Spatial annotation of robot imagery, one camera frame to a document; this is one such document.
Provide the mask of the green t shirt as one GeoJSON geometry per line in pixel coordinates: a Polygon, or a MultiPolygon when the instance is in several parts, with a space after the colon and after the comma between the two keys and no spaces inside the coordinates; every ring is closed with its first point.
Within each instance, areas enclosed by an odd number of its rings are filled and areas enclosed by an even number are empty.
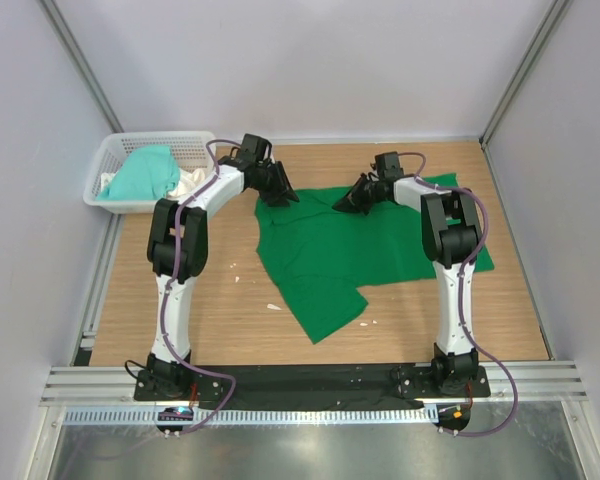
{"type": "MultiPolygon", "coordinates": [[[[458,187],[453,174],[426,181],[458,187]]],[[[376,204],[368,215],[333,210],[349,189],[305,189],[289,207],[258,201],[255,208],[261,262],[312,343],[364,312],[361,287],[435,278],[422,247],[420,213],[392,202],[376,204]]],[[[488,218],[481,207],[484,240],[488,218]]],[[[483,246],[475,271],[493,267],[483,246]]]]}

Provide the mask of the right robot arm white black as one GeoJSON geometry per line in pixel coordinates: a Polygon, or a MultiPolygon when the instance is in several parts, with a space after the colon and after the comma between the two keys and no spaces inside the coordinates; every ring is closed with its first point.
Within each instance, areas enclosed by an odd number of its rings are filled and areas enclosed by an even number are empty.
{"type": "Polygon", "coordinates": [[[407,174],[401,166],[405,155],[376,155],[371,171],[361,174],[332,208],[366,215],[374,205],[392,202],[420,213],[422,247],[432,262],[439,297],[430,381],[442,396],[468,396],[479,370],[471,333],[471,281],[484,246],[481,203],[469,190],[424,180],[426,156],[420,152],[413,154],[421,159],[420,167],[407,174]]]}

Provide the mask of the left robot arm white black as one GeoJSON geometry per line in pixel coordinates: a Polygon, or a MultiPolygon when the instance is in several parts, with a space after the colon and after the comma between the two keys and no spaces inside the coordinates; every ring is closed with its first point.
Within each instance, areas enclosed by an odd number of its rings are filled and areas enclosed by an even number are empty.
{"type": "Polygon", "coordinates": [[[209,256],[210,220],[248,189],[268,206],[288,207],[299,200],[283,164],[273,158],[272,143],[261,136],[246,134],[229,154],[211,160],[211,173],[190,192],[155,204],[147,258],[158,289],[156,336],[136,377],[136,400],[191,398],[202,377],[227,383],[233,393],[234,377],[191,363],[190,310],[209,256]]]}

